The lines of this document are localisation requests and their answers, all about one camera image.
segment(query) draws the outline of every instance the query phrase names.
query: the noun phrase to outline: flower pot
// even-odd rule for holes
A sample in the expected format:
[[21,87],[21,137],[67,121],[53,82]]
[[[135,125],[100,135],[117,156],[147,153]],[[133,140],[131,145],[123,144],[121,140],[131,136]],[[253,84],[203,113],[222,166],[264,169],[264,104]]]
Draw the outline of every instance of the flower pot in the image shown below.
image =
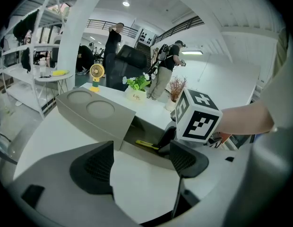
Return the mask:
[[165,108],[168,111],[173,111],[175,109],[176,103],[174,103],[171,99],[169,99],[167,101],[167,103],[165,104]]
[[147,92],[134,90],[131,87],[128,87],[126,90],[126,98],[134,102],[143,103],[146,99]]

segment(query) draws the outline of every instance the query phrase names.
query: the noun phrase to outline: ceiling light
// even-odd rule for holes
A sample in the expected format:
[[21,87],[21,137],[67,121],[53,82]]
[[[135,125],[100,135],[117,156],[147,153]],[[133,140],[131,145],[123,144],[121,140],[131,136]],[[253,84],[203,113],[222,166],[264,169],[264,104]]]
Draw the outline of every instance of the ceiling light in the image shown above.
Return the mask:
[[124,6],[126,6],[126,7],[129,6],[129,3],[128,3],[127,1],[124,1],[122,4],[123,4]]
[[182,51],[184,55],[203,55],[202,51]]

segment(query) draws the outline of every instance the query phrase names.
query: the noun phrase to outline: handheld fan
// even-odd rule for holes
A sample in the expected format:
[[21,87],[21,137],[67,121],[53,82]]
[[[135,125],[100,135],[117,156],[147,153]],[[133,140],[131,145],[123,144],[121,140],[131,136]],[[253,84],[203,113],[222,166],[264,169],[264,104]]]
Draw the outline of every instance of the handheld fan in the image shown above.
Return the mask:
[[94,64],[90,68],[91,76],[93,77],[93,83],[90,87],[90,91],[92,92],[98,92],[99,91],[99,78],[101,78],[104,75],[104,68],[100,64]]

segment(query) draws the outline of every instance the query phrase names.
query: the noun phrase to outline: red plant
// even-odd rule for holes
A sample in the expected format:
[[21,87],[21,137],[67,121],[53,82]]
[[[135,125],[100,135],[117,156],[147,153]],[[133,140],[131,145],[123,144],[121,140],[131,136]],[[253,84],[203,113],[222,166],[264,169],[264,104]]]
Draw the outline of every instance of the red plant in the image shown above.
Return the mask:
[[170,81],[171,88],[171,100],[172,102],[176,102],[181,91],[186,87],[188,80],[186,77],[180,79],[179,77],[174,77],[172,81]]

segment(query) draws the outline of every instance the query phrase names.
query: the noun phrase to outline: cube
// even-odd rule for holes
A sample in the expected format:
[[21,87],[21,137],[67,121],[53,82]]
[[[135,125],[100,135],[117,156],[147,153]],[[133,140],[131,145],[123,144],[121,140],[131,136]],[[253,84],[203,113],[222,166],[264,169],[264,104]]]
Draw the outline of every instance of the cube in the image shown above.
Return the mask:
[[177,139],[205,143],[223,113],[209,95],[185,88],[175,107]]

